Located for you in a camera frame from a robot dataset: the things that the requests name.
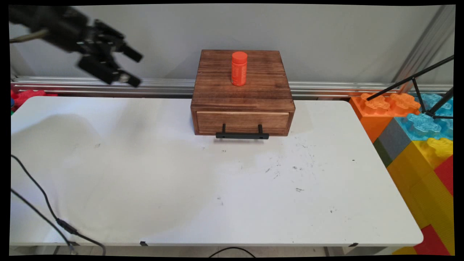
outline yellow lego block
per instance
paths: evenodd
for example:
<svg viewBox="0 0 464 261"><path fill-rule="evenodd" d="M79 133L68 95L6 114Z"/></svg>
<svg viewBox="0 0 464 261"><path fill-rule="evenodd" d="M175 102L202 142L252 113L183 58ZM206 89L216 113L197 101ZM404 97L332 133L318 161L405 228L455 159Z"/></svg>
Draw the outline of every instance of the yellow lego block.
<svg viewBox="0 0 464 261"><path fill-rule="evenodd" d="M399 175L403 178L404 184L402 186L406 188L411 188L426 174L433 171L432 166L419 151L415 142L409 143L391 164L397 166Z"/></svg>
<svg viewBox="0 0 464 261"><path fill-rule="evenodd" d="M429 138L426 141L413 141L427 163L436 169L443 161L453 155L453 141L447 138L439 140Z"/></svg>
<svg viewBox="0 0 464 261"><path fill-rule="evenodd" d="M392 254L417 254L413 247L404 247L396 250Z"/></svg>
<svg viewBox="0 0 464 261"><path fill-rule="evenodd" d="M419 204L416 202L416 199L413 197L412 193L410 192L409 187L406 186L406 183L403 180L402 174L399 171L396 164L391 163L387 167L388 173L395 182L398 191L400 192L403 200L405 201L409 211L411 212L412 216L414 217L417 225L420 229L425 228L426 226L430 225L430 222L425 218L424 214L422 214L422 209Z"/></svg>
<svg viewBox="0 0 464 261"><path fill-rule="evenodd" d="M411 193L448 252L454 255L453 196L433 171L414 185Z"/></svg>

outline lego block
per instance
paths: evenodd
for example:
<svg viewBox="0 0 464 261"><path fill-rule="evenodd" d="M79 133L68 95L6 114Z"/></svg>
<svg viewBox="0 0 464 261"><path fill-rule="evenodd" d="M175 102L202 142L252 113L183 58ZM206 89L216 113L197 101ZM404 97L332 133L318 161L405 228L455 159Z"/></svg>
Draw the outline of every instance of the lego block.
<svg viewBox="0 0 464 261"><path fill-rule="evenodd" d="M453 140L452 121L437 121L425 114L408 114L407 117L394 117L387 125L379 140L392 160L402 152L411 141L425 141L428 138L447 138Z"/></svg>
<svg viewBox="0 0 464 261"><path fill-rule="evenodd" d="M453 196L453 155L442 162L436 169L435 173L441 180L443 185L448 189Z"/></svg>
<svg viewBox="0 0 464 261"><path fill-rule="evenodd" d="M439 137L441 126L433 121L433 118L421 113L419 115L408 114L406 117L395 117L403 131L411 141L427 140L430 137Z"/></svg>
<svg viewBox="0 0 464 261"><path fill-rule="evenodd" d="M448 138L453 139L453 119L435 119L433 122L440 125L441 133Z"/></svg>
<svg viewBox="0 0 464 261"><path fill-rule="evenodd" d="M385 150L385 148L383 147L383 145L382 145L382 143L380 142L379 139L376 139L374 141L374 148L377 151L377 153L379 154L380 159L382 160L385 168L388 167L390 165L390 163L392 162L392 159L388 155L387 151Z"/></svg>
<svg viewBox="0 0 464 261"><path fill-rule="evenodd" d="M370 94L363 93L361 97L351 98L349 103L373 143L393 117L387 113L390 104L385 101L385 97L379 96L367 101L366 99L369 96Z"/></svg>
<svg viewBox="0 0 464 261"><path fill-rule="evenodd" d="M393 117L405 117L408 113L419 113L420 104L414 97L403 94L392 94L390 97L378 96L370 101L367 98L373 93L363 93L360 97L350 99L356 115L373 143Z"/></svg>
<svg viewBox="0 0 464 261"><path fill-rule="evenodd" d="M382 134L380 134L379 141L392 160L395 160L406 146L411 143L410 138L396 120L391 120L388 123Z"/></svg>
<svg viewBox="0 0 464 261"><path fill-rule="evenodd" d="M448 252L454 255L453 196L433 171L414 185L411 193Z"/></svg>
<svg viewBox="0 0 464 261"><path fill-rule="evenodd" d="M432 225L421 229L421 231L424 235L424 240L414 247L417 254L450 255Z"/></svg>
<svg viewBox="0 0 464 261"><path fill-rule="evenodd" d="M421 94L422 101L426 110L431 109L442 97L438 94ZM441 116L453 116L453 98L443 104L435 113L436 115Z"/></svg>
<svg viewBox="0 0 464 261"><path fill-rule="evenodd" d="M417 252L413 247L405 247L396 250L392 254L417 254Z"/></svg>
<svg viewBox="0 0 464 261"><path fill-rule="evenodd" d="M395 162L392 162L387 167L388 173L395 182L398 191L400 192L403 200L405 201L409 211L411 212L414 220L416 221L419 228L424 228L430 225L430 222L425 218L424 214L422 214L422 209L419 204L416 202L416 199L413 197L412 193L410 192L410 188L406 186L406 182L403 180L403 176L399 171L400 168L396 166Z"/></svg>
<svg viewBox="0 0 464 261"><path fill-rule="evenodd" d="M402 176L403 186L411 188L425 175L433 171L414 143L410 143L396 159L393 160Z"/></svg>
<svg viewBox="0 0 464 261"><path fill-rule="evenodd" d="M426 141L413 141L412 143L433 169L453 155L453 141L447 138L439 140L429 138Z"/></svg>
<svg viewBox="0 0 464 261"><path fill-rule="evenodd" d="M387 101L390 103L393 117L406 117L409 113L418 114L419 112L420 103L407 93L392 93Z"/></svg>

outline white table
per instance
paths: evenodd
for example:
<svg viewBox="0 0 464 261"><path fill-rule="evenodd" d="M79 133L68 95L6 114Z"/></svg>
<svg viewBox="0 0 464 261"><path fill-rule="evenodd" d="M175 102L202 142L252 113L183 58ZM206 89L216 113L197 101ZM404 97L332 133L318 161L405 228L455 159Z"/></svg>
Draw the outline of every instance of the white table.
<svg viewBox="0 0 464 261"><path fill-rule="evenodd" d="M11 117L11 152L58 217L105 245L422 242L351 106L295 106L288 137L220 140L194 135L189 99L34 97ZM11 187L51 219L11 169ZM63 241L12 195L10 245L47 244Z"/></svg>

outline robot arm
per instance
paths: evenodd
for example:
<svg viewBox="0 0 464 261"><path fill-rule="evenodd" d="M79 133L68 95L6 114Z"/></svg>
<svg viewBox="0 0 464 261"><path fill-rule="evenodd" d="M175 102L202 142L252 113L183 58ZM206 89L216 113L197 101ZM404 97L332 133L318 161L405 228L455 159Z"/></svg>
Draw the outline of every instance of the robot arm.
<svg viewBox="0 0 464 261"><path fill-rule="evenodd" d="M143 56L127 45L122 33L100 20L88 26L87 16L70 6L9 5L8 18L31 32L11 39L10 43L42 38L64 51L80 52L78 67L109 85L119 81L137 87L141 82L121 69L111 54L122 52L135 62Z"/></svg>

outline drawer handle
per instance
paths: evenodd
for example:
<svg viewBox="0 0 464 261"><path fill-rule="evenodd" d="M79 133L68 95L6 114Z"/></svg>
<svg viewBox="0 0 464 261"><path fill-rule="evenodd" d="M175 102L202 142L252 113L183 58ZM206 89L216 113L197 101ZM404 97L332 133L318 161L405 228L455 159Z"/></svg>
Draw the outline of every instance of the drawer handle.
<svg viewBox="0 0 464 261"><path fill-rule="evenodd" d="M263 133L263 126L258 125L258 133L234 133L226 132L226 124L222 124L222 132L216 132L218 139L269 139L269 133Z"/></svg>

